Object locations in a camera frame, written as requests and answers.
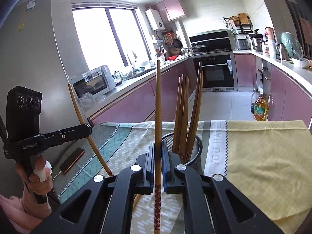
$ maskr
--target window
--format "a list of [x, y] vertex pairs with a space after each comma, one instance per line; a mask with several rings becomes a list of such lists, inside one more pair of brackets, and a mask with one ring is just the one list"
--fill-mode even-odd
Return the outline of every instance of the window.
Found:
[[83, 55], [90, 70], [108, 65], [111, 74], [134, 61], [150, 60], [135, 10], [87, 8], [73, 10]]

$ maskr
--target green label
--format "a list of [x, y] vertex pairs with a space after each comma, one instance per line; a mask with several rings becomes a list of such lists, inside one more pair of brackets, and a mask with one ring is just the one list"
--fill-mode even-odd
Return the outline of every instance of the green label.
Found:
[[255, 105], [254, 115], [259, 118], [264, 117], [264, 107], [259, 107]]

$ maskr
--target yellow tablecloth section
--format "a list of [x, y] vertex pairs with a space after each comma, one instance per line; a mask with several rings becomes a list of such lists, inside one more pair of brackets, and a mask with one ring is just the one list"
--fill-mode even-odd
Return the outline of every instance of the yellow tablecloth section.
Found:
[[302, 121], [227, 121], [226, 178], [293, 234], [312, 207], [312, 136]]

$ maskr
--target window frame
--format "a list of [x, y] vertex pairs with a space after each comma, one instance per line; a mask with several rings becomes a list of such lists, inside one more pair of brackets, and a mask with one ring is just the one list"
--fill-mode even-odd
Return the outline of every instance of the window frame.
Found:
[[126, 59], [126, 56], [124, 54], [124, 51], [122, 50], [122, 47], [121, 47], [121, 42], [118, 38], [118, 35], [117, 35], [117, 32], [116, 32], [116, 29], [115, 29], [115, 26], [113, 24], [113, 20], [112, 20], [112, 17], [110, 15], [110, 10], [109, 9], [115, 9], [115, 10], [128, 10], [128, 11], [132, 11], [132, 14], [133, 14], [133, 17], [135, 19], [135, 22], [138, 26], [138, 30], [140, 32], [140, 35], [141, 35], [141, 38], [143, 40], [143, 44], [144, 44], [144, 47], [146, 49], [146, 53], [147, 53], [147, 56], [148, 56], [148, 59], [151, 60], [152, 59], [152, 56], [151, 56], [151, 52], [149, 50], [149, 47], [148, 47], [148, 43], [146, 41], [146, 38], [145, 38], [145, 35], [143, 33], [143, 29], [140, 25], [140, 22], [138, 20], [138, 16], [137, 16], [137, 13], [136, 13], [136, 9], [137, 7], [134, 7], [134, 6], [130, 6], [130, 5], [124, 5], [124, 6], [120, 6], [120, 5], [117, 5], [117, 6], [112, 6], [111, 4], [108, 4], [108, 5], [105, 5], [105, 4], [95, 4], [95, 3], [92, 3], [92, 4], [72, 4], [71, 6], [72, 8], [72, 11], [76, 11], [76, 10], [86, 10], [86, 9], [92, 9], [92, 8], [103, 8], [105, 10], [105, 13], [107, 15], [107, 18], [108, 18], [108, 22], [110, 23], [110, 28], [113, 32], [113, 36], [115, 38], [115, 41], [116, 41], [116, 44], [117, 44], [117, 47], [118, 47], [118, 50], [119, 50], [119, 53], [121, 55], [121, 59], [122, 61], [124, 62], [124, 66], [127, 67], [129, 66], [128, 64], [128, 61]]

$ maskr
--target wooden cutting board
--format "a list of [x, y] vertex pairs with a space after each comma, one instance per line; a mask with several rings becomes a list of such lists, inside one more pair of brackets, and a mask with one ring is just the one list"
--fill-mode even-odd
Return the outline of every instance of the wooden cutting board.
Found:
[[238, 15], [239, 20], [241, 21], [242, 25], [250, 25], [251, 24], [249, 17], [246, 13], [238, 13], [237, 15]]

